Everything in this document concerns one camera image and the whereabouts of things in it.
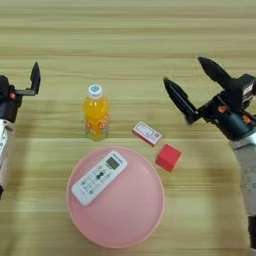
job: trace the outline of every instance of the robotic arm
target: robotic arm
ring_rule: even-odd
[[[199,118],[216,125],[229,140],[241,166],[241,189],[249,216],[250,255],[256,256],[256,117],[246,111],[256,94],[256,78],[244,74],[232,78],[214,61],[198,58],[205,73],[223,88],[209,102],[196,108],[179,85],[165,78],[169,97],[188,124]]]
[[[16,90],[9,84],[7,77],[0,76],[0,199],[7,187],[10,176],[12,146],[15,138],[15,121],[23,96],[38,94],[41,76],[40,69],[35,63],[30,80],[31,88]]]

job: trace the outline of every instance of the air conditioner remote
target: air conditioner remote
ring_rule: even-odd
[[[72,186],[79,202],[89,205],[127,166],[127,161],[116,151],[110,152]]]

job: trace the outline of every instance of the red and white box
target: red and white box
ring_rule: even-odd
[[[162,134],[145,124],[139,122],[132,130],[132,132],[139,138],[154,147],[156,143],[162,138]]]

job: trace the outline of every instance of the bottle label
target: bottle label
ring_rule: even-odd
[[[86,134],[92,135],[107,135],[108,134],[108,116],[106,115],[103,119],[93,121],[86,120]]]

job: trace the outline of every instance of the small box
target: small box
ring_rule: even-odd
[[[180,156],[180,151],[165,144],[156,158],[156,164],[171,172]]]
[[[145,124],[139,122],[132,130],[132,132],[139,138],[154,147],[156,143],[162,138],[162,134]]]

